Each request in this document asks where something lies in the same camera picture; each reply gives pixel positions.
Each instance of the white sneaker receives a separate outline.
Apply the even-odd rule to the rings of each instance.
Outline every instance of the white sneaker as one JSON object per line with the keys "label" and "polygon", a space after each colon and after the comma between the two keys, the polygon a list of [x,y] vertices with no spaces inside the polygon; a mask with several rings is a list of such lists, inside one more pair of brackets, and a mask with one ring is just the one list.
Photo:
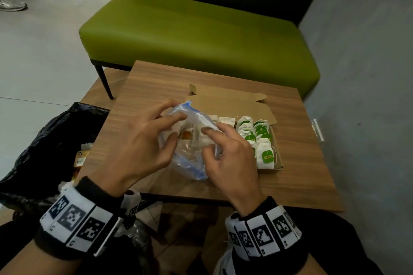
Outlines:
{"label": "white sneaker", "polygon": [[0,10],[2,11],[20,11],[27,8],[24,2],[16,0],[0,0]]}

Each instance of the green bench seat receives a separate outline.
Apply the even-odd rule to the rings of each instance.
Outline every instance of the green bench seat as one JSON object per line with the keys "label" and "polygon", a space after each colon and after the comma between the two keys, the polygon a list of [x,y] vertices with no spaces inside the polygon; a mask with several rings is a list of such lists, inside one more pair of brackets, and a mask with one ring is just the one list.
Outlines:
{"label": "green bench seat", "polygon": [[143,60],[295,87],[301,96],[320,77],[292,22],[198,1],[111,0],[79,34],[103,66]]}

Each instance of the wooden tabletop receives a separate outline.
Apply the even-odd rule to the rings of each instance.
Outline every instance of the wooden tabletop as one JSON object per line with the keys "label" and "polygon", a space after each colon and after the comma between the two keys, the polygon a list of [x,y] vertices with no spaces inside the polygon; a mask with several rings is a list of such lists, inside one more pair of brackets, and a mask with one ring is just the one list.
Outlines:
{"label": "wooden tabletop", "polygon": [[[189,84],[266,94],[264,103],[277,120],[274,134],[284,168],[259,174],[263,192],[285,206],[344,210],[297,89],[142,61],[134,64],[80,176],[103,163],[128,117],[163,99],[184,101],[191,95]],[[169,168],[142,179],[134,188],[158,197],[176,197],[177,202],[181,198],[226,202],[210,180],[191,180]]]}

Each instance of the black metal leg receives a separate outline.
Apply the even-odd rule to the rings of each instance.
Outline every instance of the black metal leg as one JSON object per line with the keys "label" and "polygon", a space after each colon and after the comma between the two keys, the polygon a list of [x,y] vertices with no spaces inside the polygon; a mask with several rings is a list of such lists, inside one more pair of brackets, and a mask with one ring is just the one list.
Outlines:
{"label": "black metal leg", "polygon": [[114,98],[110,91],[109,84],[107,83],[106,75],[105,75],[105,72],[103,72],[103,68],[100,65],[95,65],[95,69],[100,77],[100,80],[102,81],[103,87],[105,88],[107,95],[109,96],[111,100],[113,100]]}

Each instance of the wall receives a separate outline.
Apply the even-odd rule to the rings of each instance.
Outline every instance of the wall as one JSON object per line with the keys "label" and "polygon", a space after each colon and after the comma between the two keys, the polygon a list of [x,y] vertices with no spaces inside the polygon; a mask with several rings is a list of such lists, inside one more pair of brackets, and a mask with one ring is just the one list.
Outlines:
{"label": "wall", "polygon": [[413,0],[314,0],[300,29],[343,216],[384,274],[412,274]]}

